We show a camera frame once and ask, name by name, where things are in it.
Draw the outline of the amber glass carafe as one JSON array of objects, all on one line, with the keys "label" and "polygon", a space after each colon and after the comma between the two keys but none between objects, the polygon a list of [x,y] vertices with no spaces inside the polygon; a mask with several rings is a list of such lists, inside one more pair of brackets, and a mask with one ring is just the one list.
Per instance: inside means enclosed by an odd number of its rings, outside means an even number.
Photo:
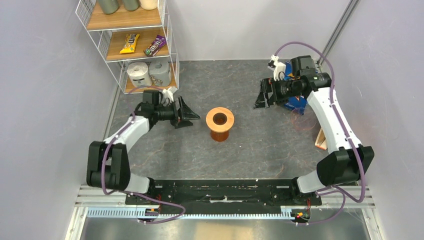
[{"label": "amber glass carafe", "polygon": [[210,137],[216,141],[216,142],[224,142],[228,139],[230,135],[230,129],[227,129],[226,131],[218,132],[216,130],[211,129],[210,130]]}]

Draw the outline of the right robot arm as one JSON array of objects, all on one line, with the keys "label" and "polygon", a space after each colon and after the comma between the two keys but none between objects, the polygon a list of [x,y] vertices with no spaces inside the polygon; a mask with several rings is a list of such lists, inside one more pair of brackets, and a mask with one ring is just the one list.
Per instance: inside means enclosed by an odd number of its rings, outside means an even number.
[{"label": "right robot arm", "polygon": [[323,195],[334,189],[361,203],[366,196],[365,173],[374,156],[354,134],[336,98],[334,81],[326,72],[318,72],[309,55],[290,60],[292,77],[286,78],[286,64],[272,55],[268,67],[273,76],[260,82],[254,108],[269,108],[286,103],[291,97],[304,97],[315,113],[325,136],[328,156],[312,172],[292,180],[289,200],[300,205],[309,195]]}]

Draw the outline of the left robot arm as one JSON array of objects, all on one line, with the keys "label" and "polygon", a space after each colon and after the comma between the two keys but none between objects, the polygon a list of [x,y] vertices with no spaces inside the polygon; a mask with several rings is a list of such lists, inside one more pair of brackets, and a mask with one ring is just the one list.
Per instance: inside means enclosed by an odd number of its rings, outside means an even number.
[{"label": "left robot arm", "polygon": [[137,193],[144,204],[152,204],[157,191],[152,179],[131,172],[129,151],[155,124],[168,121],[175,128],[193,125],[200,116],[192,111],[179,96],[167,89],[145,90],[141,102],[135,107],[125,124],[102,141],[93,141],[88,147],[86,184],[111,191]]}]

